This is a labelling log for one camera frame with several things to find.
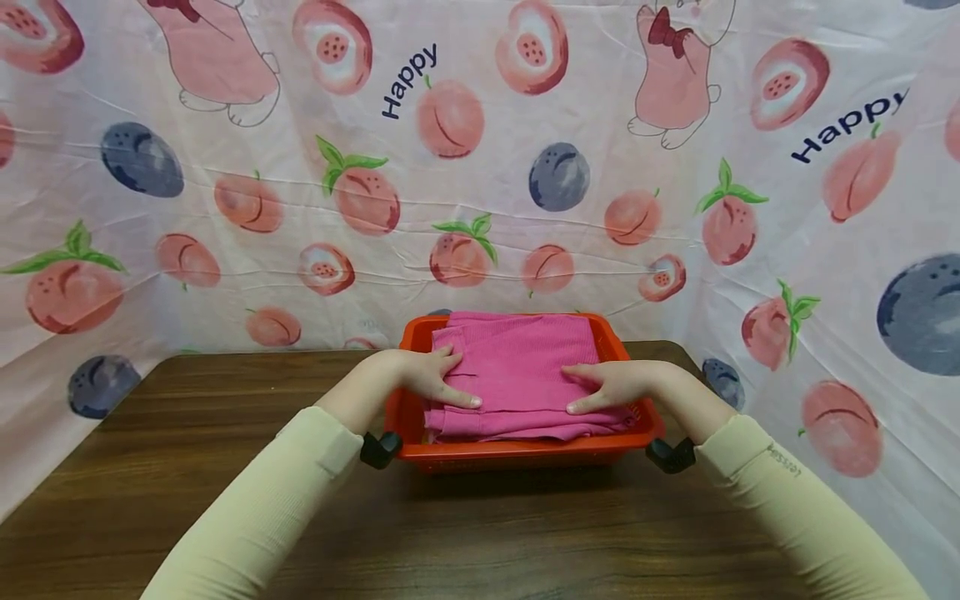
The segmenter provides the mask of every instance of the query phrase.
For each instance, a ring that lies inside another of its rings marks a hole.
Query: orange basket
[[[613,334],[606,319],[585,313],[574,316],[590,321],[601,362],[630,360],[623,343]],[[431,351],[433,331],[446,327],[448,319],[447,315],[414,319],[407,324],[400,347],[417,352]],[[610,436],[578,438],[571,442],[543,440],[425,444],[422,400],[399,390],[387,401],[384,430],[397,433],[403,440],[398,458],[409,461],[428,473],[609,465],[619,460],[628,450],[646,447],[654,439],[663,437],[663,420],[654,409],[650,398],[638,399],[630,408],[636,415],[634,428],[626,433]]]

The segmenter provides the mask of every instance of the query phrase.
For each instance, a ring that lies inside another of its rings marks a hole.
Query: pink cloth
[[[438,442],[572,440],[626,431],[636,423],[625,407],[566,412],[567,404],[594,390],[565,377],[560,367],[599,362],[589,321],[582,317],[456,312],[445,329],[434,331],[433,345],[463,353],[446,382],[484,402],[477,410],[430,403],[425,426]]]

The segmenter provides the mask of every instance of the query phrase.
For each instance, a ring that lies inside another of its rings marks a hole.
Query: blueberry
[[[713,391],[735,410],[743,408],[743,384],[736,369],[716,358],[704,361],[704,375]]]
[[[139,383],[140,373],[123,356],[94,356],[70,376],[70,409],[81,417],[104,419]]]
[[[960,4],[960,0],[903,0],[912,7],[918,9],[927,9],[928,11],[938,11],[948,9]]]
[[[550,144],[530,167],[530,197],[550,212],[562,212],[579,204],[590,185],[587,159],[566,142]]]
[[[960,254],[907,267],[876,308],[880,338],[901,361],[931,375],[960,375]]]
[[[174,198],[183,191],[183,172],[173,149],[139,123],[116,123],[104,133],[100,158],[113,178],[134,192]]]

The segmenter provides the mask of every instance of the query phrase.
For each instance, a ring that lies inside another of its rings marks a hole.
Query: beige sleeve
[[[754,515],[823,600],[927,600],[879,535],[757,422],[738,415],[697,448],[709,479]]]
[[[184,534],[141,599],[256,598],[362,445],[323,409],[301,410]]]

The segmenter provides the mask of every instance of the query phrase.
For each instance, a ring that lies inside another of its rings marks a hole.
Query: wooden table
[[[634,358],[696,367],[680,347]],[[365,354],[166,361],[0,525],[0,599],[139,596],[178,538],[280,427]],[[682,435],[667,420],[668,439]],[[266,598],[804,598],[696,468],[420,475],[358,466]]]

